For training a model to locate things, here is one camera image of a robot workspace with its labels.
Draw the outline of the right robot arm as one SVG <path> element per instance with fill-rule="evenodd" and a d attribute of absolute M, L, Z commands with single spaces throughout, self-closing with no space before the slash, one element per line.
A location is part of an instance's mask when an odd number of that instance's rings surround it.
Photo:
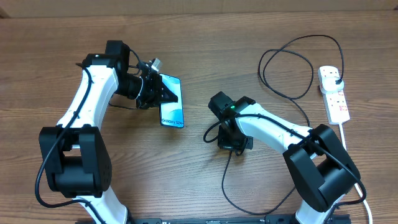
<path fill-rule="evenodd" d="M 214 138 L 220 149 L 240 156 L 257 139 L 282 154 L 303 202 L 294 223 L 331 223 L 342 198 L 362 186 L 361 176 L 336 133 L 327 125 L 300 126 L 266 111 L 246 96 L 232 100 L 222 91 L 211 97 L 209 109 L 218 118 Z"/>

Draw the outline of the blue Galaxy smartphone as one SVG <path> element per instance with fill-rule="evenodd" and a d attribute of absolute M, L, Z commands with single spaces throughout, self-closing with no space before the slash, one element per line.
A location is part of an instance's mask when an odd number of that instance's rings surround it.
<path fill-rule="evenodd" d="M 173 93 L 178 96 L 177 103 L 160 104 L 160 124 L 173 128 L 183 128 L 183 105 L 182 105 L 182 86 L 181 81 L 177 77 L 161 73 L 162 83 L 164 83 Z"/>

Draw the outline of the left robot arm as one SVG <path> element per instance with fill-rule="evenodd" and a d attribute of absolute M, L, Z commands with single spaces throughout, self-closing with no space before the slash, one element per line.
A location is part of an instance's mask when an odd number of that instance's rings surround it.
<path fill-rule="evenodd" d="M 55 126 L 39 134 L 42 164 L 39 177 L 65 197 L 80 204 L 95 223 L 132 223 L 133 217 L 111 188 L 112 164 L 100 130 L 114 95 L 136 102 L 136 108 L 158 108 L 163 126 L 182 128 L 182 85 L 160 72 L 161 61 L 138 60 L 129 73 L 134 51 L 110 40 L 102 54 L 88 54 L 80 63 L 82 78 L 76 95 Z"/>

